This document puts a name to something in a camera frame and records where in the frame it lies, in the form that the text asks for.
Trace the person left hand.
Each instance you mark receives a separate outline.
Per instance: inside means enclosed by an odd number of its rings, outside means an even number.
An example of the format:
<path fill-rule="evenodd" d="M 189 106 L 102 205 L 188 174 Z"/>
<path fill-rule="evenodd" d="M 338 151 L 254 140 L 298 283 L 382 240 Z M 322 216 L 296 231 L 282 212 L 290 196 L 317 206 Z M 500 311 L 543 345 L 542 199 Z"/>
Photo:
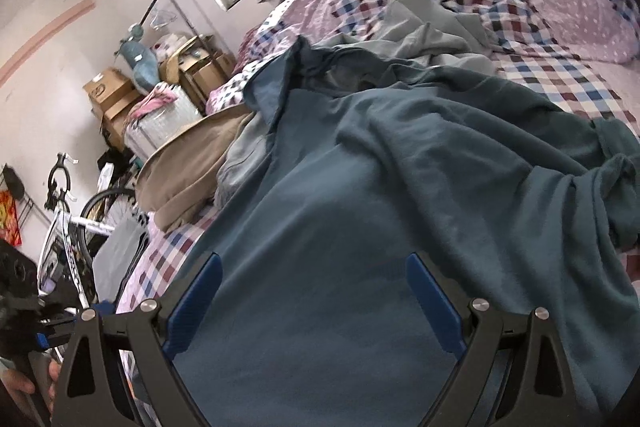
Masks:
<path fill-rule="evenodd" d="M 58 382 L 58 377 L 60 377 L 61 365 L 59 365 L 57 361 L 51 359 L 48 372 L 49 377 L 51 378 L 51 384 L 48 389 L 48 408 L 50 412 L 53 412 L 55 387 Z M 2 385 L 6 388 L 9 396 L 20 411 L 27 416 L 32 416 L 32 410 L 28 405 L 26 397 L 28 395 L 33 395 L 34 393 L 39 393 L 38 387 L 27 376 L 16 369 L 12 369 L 12 367 L 5 369 L 1 373 L 1 381 Z"/>

